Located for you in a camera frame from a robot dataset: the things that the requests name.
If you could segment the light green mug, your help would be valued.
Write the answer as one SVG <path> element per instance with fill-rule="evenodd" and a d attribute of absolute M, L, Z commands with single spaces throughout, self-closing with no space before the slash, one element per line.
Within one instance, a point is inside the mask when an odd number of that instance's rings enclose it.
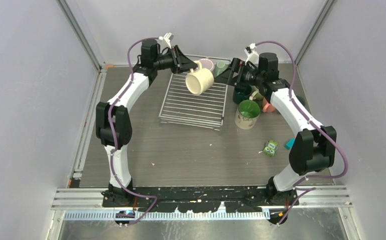
<path fill-rule="evenodd" d="M 259 92 L 259 89 L 255 86 L 251 86 L 251 94 L 249 96 L 249 100 L 262 101 L 263 95 Z"/>

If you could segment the salmon pink mug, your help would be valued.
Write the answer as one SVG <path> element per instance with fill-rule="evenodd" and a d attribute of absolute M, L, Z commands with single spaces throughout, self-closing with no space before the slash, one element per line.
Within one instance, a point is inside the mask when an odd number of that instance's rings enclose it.
<path fill-rule="evenodd" d="M 270 104 L 265 98 L 262 100 L 262 112 L 263 113 L 273 113 L 276 111 L 276 108 Z"/>

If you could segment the small sage green cup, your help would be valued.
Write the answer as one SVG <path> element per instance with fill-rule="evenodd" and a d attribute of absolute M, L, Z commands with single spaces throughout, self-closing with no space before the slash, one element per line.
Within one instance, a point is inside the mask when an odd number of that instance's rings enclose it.
<path fill-rule="evenodd" d="M 218 61 L 214 65 L 213 76 L 217 77 L 227 69 L 227 63 L 225 61 Z"/>

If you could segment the dark teal mug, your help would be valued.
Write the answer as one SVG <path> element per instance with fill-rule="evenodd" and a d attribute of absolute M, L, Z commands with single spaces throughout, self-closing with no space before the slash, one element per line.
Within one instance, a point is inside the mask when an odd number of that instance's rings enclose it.
<path fill-rule="evenodd" d="M 250 85 L 236 86 L 233 91 L 232 100 L 235 104 L 240 104 L 244 100 L 248 100 L 252 93 L 252 87 Z"/>

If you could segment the cream mug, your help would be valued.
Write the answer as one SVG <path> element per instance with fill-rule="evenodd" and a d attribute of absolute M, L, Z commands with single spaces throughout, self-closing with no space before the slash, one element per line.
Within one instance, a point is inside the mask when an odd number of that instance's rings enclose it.
<path fill-rule="evenodd" d="M 237 107 L 235 123 L 238 128 L 249 130 L 256 124 L 260 113 L 261 109 L 255 101 L 244 100 Z"/>
<path fill-rule="evenodd" d="M 185 76 L 185 84 L 188 91 L 193 95 L 201 95 L 214 84 L 213 73 L 203 68 L 202 63 L 198 60 L 194 61 L 197 68 L 191 68 Z"/>

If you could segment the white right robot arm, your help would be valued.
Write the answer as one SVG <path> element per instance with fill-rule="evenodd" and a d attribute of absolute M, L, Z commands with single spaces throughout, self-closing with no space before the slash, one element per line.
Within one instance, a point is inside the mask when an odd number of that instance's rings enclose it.
<path fill-rule="evenodd" d="M 269 203 L 281 204 L 293 195 L 293 188 L 302 179 L 333 166 L 336 130 L 312 119 L 290 90 L 288 81 L 279 77 L 275 53 L 260 54 L 256 65 L 234 58 L 227 69 L 216 76 L 215 82 L 234 87 L 256 86 L 296 135 L 289 164 L 266 185 L 264 196 Z"/>

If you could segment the cream mug back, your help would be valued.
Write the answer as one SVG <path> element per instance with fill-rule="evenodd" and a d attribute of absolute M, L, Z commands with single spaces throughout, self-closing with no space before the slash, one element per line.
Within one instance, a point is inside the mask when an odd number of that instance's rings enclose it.
<path fill-rule="evenodd" d="M 188 91 L 193 95 L 201 95 L 214 84 L 213 73 L 203 68 L 202 63 L 198 60 L 194 61 L 197 68 L 191 68 L 185 76 L 185 84 Z"/>

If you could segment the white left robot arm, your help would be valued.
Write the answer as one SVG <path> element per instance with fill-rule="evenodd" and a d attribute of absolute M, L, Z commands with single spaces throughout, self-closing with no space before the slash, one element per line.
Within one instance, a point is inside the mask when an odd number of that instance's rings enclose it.
<path fill-rule="evenodd" d="M 198 67 L 177 45 L 161 49 L 156 37 L 138 40 L 132 46 L 138 44 L 141 52 L 136 64 L 128 62 L 130 75 L 126 83 L 110 100 L 96 106 L 96 136 L 105 148 L 110 169 L 108 189 L 102 192 L 107 205 L 128 207 L 140 196 L 133 191 L 128 166 L 128 143 L 133 134 L 131 108 L 153 83 L 158 71 L 170 69 L 178 74 Z"/>

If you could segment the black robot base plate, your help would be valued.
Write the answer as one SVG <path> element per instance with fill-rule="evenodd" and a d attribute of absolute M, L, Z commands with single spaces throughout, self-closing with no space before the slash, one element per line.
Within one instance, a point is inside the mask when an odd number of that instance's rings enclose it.
<path fill-rule="evenodd" d="M 267 206 L 287 209 L 297 197 L 293 190 L 276 193 L 260 186 L 135 187 L 132 191 L 134 194 L 110 186 L 101 192 L 102 206 L 159 213 L 213 213 L 224 207 L 227 213 L 253 213 Z"/>

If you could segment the cream mug front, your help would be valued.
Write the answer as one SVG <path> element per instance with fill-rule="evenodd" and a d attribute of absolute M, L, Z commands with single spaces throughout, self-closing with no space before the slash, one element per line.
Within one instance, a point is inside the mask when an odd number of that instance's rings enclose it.
<path fill-rule="evenodd" d="M 244 100 L 237 107 L 235 123 L 238 128 L 249 130 L 256 124 L 260 113 L 261 109 L 255 101 Z"/>

